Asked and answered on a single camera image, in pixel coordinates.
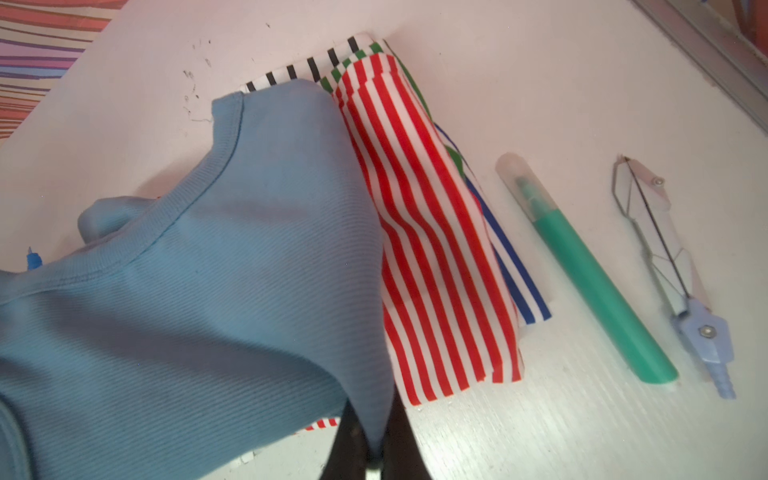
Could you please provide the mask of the red white striped shirt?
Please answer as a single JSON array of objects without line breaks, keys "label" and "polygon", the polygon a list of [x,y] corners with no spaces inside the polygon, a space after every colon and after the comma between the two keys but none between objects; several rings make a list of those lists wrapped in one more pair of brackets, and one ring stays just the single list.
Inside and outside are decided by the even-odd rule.
[{"label": "red white striped shirt", "polygon": [[384,241],[382,300],[395,380],[420,406],[523,374],[519,311],[481,208],[407,84],[382,56],[354,63],[331,94]]}]

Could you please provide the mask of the black white striped tank top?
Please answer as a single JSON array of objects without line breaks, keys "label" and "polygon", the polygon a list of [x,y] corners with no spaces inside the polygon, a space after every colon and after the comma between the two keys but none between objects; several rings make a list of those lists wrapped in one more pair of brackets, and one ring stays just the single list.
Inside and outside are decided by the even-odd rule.
[{"label": "black white striped tank top", "polygon": [[239,87],[239,90],[243,93],[251,93],[296,79],[320,82],[334,68],[343,61],[350,59],[371,41],[372,38],[368,34],[353,35],[316,55],[299,59],[292,64],[273,69],[248,80]]}]

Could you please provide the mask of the clear vacuum bag blue zipper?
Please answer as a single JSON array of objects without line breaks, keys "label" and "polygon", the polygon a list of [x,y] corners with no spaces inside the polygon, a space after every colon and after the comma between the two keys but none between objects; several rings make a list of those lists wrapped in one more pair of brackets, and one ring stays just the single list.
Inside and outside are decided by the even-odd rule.
[{"label": "clear vacuum bag blue zipper", "polygon": [[34,252],[31,247],[27,250],[26,264],[28,271],[35,270],[43,265],[42,258],[38,253]]}]

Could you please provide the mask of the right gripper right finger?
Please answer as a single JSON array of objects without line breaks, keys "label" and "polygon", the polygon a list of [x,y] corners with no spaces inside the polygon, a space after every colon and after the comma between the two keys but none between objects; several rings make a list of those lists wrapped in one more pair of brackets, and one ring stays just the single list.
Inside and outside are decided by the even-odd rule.
[{"label": "right gripper right finger", "polygon": [[431,480],[409,423],[404,404],[395,391],[382,441],[381,480]]}]

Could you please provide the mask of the light blue tank top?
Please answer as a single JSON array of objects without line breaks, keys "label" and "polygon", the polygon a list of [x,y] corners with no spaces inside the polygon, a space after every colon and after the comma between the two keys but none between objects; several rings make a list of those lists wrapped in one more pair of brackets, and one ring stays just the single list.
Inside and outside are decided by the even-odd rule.
[{"label": "light blue tank top", "polygon": [[346,406],[379,449],[381,227],[337,104],[294,80],[212,117],[173,190],[2,274],[3,478],[197,479]]}]

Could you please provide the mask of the blue white striped shirt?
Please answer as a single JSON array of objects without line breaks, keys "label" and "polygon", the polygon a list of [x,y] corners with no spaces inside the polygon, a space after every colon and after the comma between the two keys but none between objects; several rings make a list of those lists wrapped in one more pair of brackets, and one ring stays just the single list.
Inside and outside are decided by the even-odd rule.
[{"label": "blue white striped shirt", "polygon": [[519,311],[521,317],[520,324],[533,325],[551,319],[552,313],[548,305],[513,247],[506,231],[502,228],[496,215],[490,208],[485,192],[480,188],[474,172],[455,142],[438,124],[435,125],[435,128],[450,157],[460,167],[465,185],[481,208],[486,230],[494,248],[504,282]]}]

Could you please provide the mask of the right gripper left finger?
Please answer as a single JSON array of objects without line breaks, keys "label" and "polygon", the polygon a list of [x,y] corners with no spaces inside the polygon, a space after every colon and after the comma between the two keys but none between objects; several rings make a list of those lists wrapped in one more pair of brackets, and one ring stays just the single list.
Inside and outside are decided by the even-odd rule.
[{"label": "right gripper left finger", "polygon": [[368,443],[350,402],[345,404],[338,431],[320,480],[364,480]]}]

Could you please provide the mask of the green white striped shirt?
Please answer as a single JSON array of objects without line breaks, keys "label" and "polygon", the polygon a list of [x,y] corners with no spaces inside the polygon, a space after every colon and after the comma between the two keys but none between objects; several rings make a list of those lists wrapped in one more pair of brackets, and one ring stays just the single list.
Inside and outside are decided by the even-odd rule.
[{"label": "green white striped shirt", "polygon": [[363,46],[358,46],[350,53],[342,53],[340,47],[334,47],[332,48],[332,53],[335,55],[336,62],[332,61],[328,55],[328,51],[326,51],[325,56],[331,64],[329,67],[323,67],[319,70],[319,78],[315,80],[315,83],[320,85],[328,93],[334,94],[343,83],[342,77],[354,63],[369,57],[382,56],[383,66],[381,69],[388,73],[394,73],[396,77],[399,77],[407,84],[408,91],[415,96],[420,108],[426,114],[426,118],[432,122],[434,130],[438,134],[448,156],[455,164],[461,178],[466,178],[464,172],[464,159],[458,147],[448,138],[433,119],[427,102],[421,94],[418,85],[404,63],[400,61],[399,57],[389,48],[389,45],[386,42],[381,43],[379,41],[371,41],[370,43],[364,43]]}]

